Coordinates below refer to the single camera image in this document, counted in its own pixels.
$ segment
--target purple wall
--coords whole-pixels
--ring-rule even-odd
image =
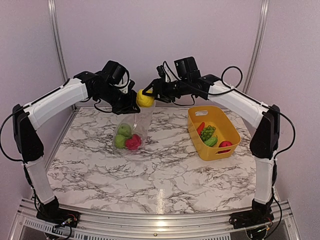
[[[294,147],[278,159],[277,189],[289,199],[301,239],[319,240],[320,2],[271,1],[261,54],[249,94],[277,104],[294,122]],[[281,122],[280,149],[292,140]]]
[[[174,60],[189,56],[203,75],[220,76],[237,65],[246,76],[260,10],[259,0],[56,2],[68,73],[99,71],[108,60],[118,61],[130,71],[135,90],[159,77],[156,67],[164,60],[175,69]],[[238,82],[236,70],[226,75],[228,82]],[[191,98],[179,102],[191,103]]]
[[[0,122],[12,107],[25,104],[62,84],[48,14],[44,0],[0,1]],[[39,131],[46,154],[58,137],[70,114],[66,110],[48,121]],[[19,158],[13,140],[12,121],[1,136],[6,152]],[[22,197],[30,188],[20,163],[0,154],[0,236],[7,239]]]

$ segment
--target marble table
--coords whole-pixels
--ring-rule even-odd
[[[251,206],[256,167],[242,119],[225,111],[242,141],[229,158],[203,161],[187,108],[156,107],[147,143],[121,156],[112,146],[125,115],[81,108],[47,173],[59,202],[113,212],[188,214]]]

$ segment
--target clear plastic bag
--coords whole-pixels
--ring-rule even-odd
[[[140,113],[129,114],[115,128],[113,146],[121,154],[130,154],[145,146],[155,105],[141,107]]]

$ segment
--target yellow fruit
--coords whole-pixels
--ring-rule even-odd
[[[136,95],[136,103],[141,108],[149,108],[154,102],[155,98],[153,96],[146,96],[142,94],[143,89],[140,89]]]

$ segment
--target yellow basket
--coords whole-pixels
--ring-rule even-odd
[[[205,127],[211,125],[215,127],[213,136],[218,137],[218,142],[215,147],[210,147],[204,144],[201,140],[197,128],[204,122]],[[241,137],[231,123],[227,115],[217,106],[195,106],[188,110],[188,130],[192,139],[193,145],[197,150],[201,159],[212,161],[228,158],[235,151],[238,144],[241,142]],[[218,147],[221,142],[230,141],[233,145],[226,147]]]

